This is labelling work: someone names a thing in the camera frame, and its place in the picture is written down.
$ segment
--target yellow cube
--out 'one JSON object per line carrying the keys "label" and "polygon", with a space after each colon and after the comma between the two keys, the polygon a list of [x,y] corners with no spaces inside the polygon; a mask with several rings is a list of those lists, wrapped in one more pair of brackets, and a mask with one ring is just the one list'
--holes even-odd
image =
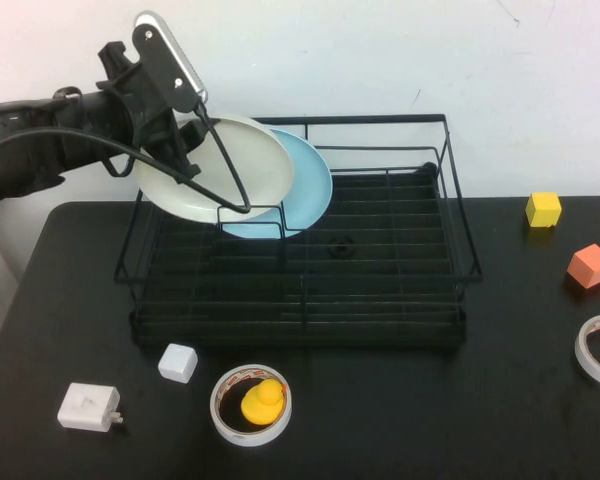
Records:
{"label": "yellow cube", "polygon": [[558,224],[562,206],[557,193],[532,193],[525,211],[532,227],[553,227]]}

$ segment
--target wire rack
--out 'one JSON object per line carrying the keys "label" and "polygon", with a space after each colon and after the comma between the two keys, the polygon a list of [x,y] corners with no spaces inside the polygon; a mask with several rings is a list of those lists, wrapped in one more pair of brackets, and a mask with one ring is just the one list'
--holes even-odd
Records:
{"label": "wire rack", "polygon": [[139,192],[115,270],[131,289],[134,340],[459,345],[465,288],[482,270],[445,117],[259,120],[304,136],[336,166],[329,208],[289,236],[283,202],[282,238],[250,240],[224,232],[220,210],[216,225],[189,222]]}

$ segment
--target orange cube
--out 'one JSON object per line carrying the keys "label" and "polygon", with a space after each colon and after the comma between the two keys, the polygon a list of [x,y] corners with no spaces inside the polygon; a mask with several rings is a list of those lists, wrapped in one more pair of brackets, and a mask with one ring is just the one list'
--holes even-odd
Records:
{"label": "orange cube", "polygon": [[585,288],[600,283],[600,247],[594,243],[577,251],[571,259],[567,273]]}

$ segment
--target plate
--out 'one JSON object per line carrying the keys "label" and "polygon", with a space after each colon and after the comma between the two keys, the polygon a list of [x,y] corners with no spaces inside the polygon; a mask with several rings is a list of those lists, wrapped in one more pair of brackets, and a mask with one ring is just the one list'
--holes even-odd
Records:
{"label": "plate", "polygon": [[[322,155],[305,139],[284,130],[271,131],[291,155],[295,176],[289,194],[282,201],[286,220],[285,237],[291,237],[309,228],[324,214],[331,201],[333,182],[331,172]],[[282,224],[281,211],[273,208],[248,223],[224,224],[223,229],[242,238],[280,238],[278,225]]]}
{"label": "plate", "polygon": [[[216,131],[242,179],[251,205],[278,205],[293,184],[293,162],[282,143],[268,128],[250,118],[226,114],[212,118],[220,120],[215,124]],[[189,152],[187,159],[201,169],[194,181],[242,205],[238,187],[211,134]],[[213,200],[139,161],[134,164],[133,174],[142,192],[161,209],[186,220],[218,223],[219,205]],[[252,208],[244,214],[228,208],[220,212],[222,221],[233,222],[262,215],[270,208]]]}

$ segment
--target light blue plate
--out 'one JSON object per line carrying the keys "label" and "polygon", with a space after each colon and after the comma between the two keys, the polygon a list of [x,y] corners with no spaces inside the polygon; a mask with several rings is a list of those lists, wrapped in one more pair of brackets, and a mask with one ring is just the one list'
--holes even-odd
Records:
{"label": "light blue plate", "polygon": [[[316,223],[331,201],[333,182],[322,155],[306,140],[292,133],[272,128],[293,160],[293,185],[282,200],[286,220],[285,237],[291,237]],[[223,224],[225,232],[242,238],[280,238],[282,224],[277,208],[242,223]]]}

